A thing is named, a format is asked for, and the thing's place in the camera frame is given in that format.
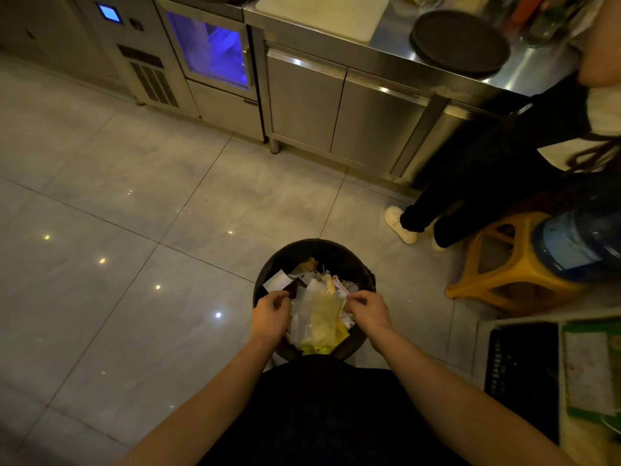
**forearm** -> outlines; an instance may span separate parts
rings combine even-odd
[[[588,87],[621,83],[621,0],[604,0],[593,23],[579,80]]]
[[[473,466],[574,465],[543,434],[392,329],[373,339],[439,439]]]
[[[242,413],[273,345],[250,341],[201,391],[143,438],[119,466],[194,466]]]

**hand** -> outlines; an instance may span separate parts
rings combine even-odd
[[[291,319],[291,299],[287,291],[272,291],[259,299],[252,310],[250,338],[266,340],[274,347],[283,337]]]
[[[345,310],[353,315],[353,321],[371,339],[371,344],[377,333],[384,329],[392,330],[388,306],[377,293],[358,291],[348,294]]]

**person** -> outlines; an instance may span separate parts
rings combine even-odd
[[[119,466],[575,465],[410,343],[376,293],[348,295],[347,308],[392,371],[309,355],[262,373],[289,324],[288,296],[259,300],[248,342]]]
[[[620,18],[621,0],[604,0],[579,72],[533,97],[512,128],[494,125],[457,151],[413,205],[385,210],[388,226],[408,244],[430,226],[431,246],[441,251],[533,194],[569,184],[586,194],[612,187],[621,169],[618,159],[612,163],[621,145]],[[604,167],[605,174],[571,176]],[[458,201],[461,207],[437,219]]]

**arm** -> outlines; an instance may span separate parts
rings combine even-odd
[[[579,81],[588,87],[621,83],[621,0],[604,0],[580,67]]]
[[[473,466],[575,466],[529,423],[437,361],[391,325],[376,293],[347,296],[348,310],[399,378],[438,438]]]
[[[195,466],[242,413],[289,324],[291,299],[273,291],[252,312],[250,340],[202,390],[144,437],[119,466]]]

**white cutting board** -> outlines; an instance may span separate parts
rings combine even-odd
[[[368,43],[388,0],[259,0],[256,10]]]

